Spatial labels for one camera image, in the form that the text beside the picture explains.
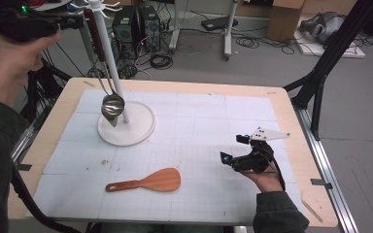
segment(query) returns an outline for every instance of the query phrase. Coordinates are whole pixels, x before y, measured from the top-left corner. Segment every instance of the black tape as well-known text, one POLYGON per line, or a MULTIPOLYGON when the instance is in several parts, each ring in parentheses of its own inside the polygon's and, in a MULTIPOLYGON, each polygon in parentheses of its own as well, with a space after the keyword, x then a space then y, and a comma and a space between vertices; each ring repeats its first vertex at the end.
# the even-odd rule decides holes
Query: black tape
POLYGON ((32 165, 31 164, 18 164, 17 169, 20 171, 29 171, 31 170, 32 165))
POLYGON ((312 185, 322 185, 324 186, 326 189, 332 189, 332 184, 331 183, 326 183, 324 180, 322 179, 311 179, 311 184, 312 185))

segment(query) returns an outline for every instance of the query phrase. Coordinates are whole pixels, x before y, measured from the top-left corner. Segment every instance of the white hook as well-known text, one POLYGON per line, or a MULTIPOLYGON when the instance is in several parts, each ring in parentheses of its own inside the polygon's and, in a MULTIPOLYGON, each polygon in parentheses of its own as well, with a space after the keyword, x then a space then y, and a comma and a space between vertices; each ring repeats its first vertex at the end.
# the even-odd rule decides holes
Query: white hook
POLYGON ((108 6, 108 7, 116 7, 117 5, 119 5, 120 2, 117 2, 116 4, 105 4, 105 6, 108 6))
POLYGON ((122 8, 119 8, 119 9, 112 9, 110 7, 115 7, 117 5, 120 4, 120 2, 117 2, 116 4, 103 4, 104 0, 84 0, 84 2, 86 2, 88 5, 86 6, 77 6, 73 3, 71 3, 71 5, 75 8, 79 8, 79 9, 82 9, 82 8, 88 8, 88 9, 91 9, 93 12, 100 12, 102 14, 102 16, 106 17, 106 18, 109 18, 105 15, 105 13, 103 12, 104 9, 106 10, 109 10, 109 11, 113 11, 113 12, 117 12, 117 11, 120 11, 122 10, 122 8))
POLYGON ((118 12, 118 11, 122 10, 122 8, 112 9, 112 8, 109 8, 109 7, 105 7, 105 9, 113 11, 113 12, 118 12))

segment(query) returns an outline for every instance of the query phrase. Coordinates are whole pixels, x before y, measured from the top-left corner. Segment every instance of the hand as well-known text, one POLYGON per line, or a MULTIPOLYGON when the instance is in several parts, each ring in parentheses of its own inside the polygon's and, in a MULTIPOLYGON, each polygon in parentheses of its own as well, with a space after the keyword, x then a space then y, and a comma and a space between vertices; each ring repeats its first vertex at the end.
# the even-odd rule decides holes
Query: hand
POLYGON ((279 176, 275 171, 277 171, 275 164, 271 163, 263 173, 244 171, 241 174, 253 181, 261 192, 283 191, 279 176))
POLYGON ((59 33, 25 43, 0 36, 0 102, 12 106, 27 73, 42 68, 41 51, 59 40, 59 33))

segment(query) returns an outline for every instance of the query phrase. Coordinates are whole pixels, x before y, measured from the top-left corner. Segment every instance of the metal ladle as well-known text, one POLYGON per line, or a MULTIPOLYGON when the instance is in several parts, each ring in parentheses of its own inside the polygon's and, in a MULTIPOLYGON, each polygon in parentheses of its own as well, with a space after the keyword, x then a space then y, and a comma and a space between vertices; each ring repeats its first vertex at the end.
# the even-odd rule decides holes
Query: metal ladle
POLYGON ((118 116, 121 115, 123 110, 125 109, 125 101, 112 88, 111 79, 108 74, 108 70, 106 70, 106 73, 107 73, 107 78, 108 78, 108 84, 110 85, 112 94, 108 94, 107 90, 102 84, 101 79, 99 79, 98 77, 99 82, 101 82, 102 87, 104 88, 105 92, 107 92, 108 94, 102 100, 101 112, 102 112, 102 115, 112 124, 112 126, 116 127, 118 123, 118 116))
POLYGON ((98 28, 96 26, 95 17, 93 15, 93 12, 91 9, 85 9, 84 10, 85 18, 89 19, 88 26, 89 26, 89 32, 92 37, 93 43, 95 44, 96 53, 98 54, 99 61, 101 62, 102 66, 104 67, 105 74, 108 79, 108 84, 112 90, 112 94, 109 94, 106 90, 104 84, 102 83, 102 80, 100 76, 98 75, 98 80, 101 83, 102 88, 105 90, 105 93, 107 95, 102 100, 102 107, 101 107, 101 113, 107 119, 112 126, 116 127, 118 123, 118 116, 122 114, 124 108, 125 108, 125 101, 122 97, 120 97, 116 91, 114 90, 112 84, 111 84, 111 78, 108 72, 108 68, 106 65, 106 58, 105 58, 105 52, 102 47, 101 38, 99 37, 98 28))

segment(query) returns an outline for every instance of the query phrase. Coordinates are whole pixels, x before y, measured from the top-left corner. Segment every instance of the wooden spatula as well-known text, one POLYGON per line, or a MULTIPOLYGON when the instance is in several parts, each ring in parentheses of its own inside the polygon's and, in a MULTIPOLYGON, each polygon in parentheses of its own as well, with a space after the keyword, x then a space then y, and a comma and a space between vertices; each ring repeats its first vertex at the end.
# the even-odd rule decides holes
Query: wooden spatula
POLYGON ((165 168, 150 174, 140 181, 109 183, 105 189, 108 192, 144 187, 155 191, 174 191, 180 187, 181 176, 175 168, 165 168))

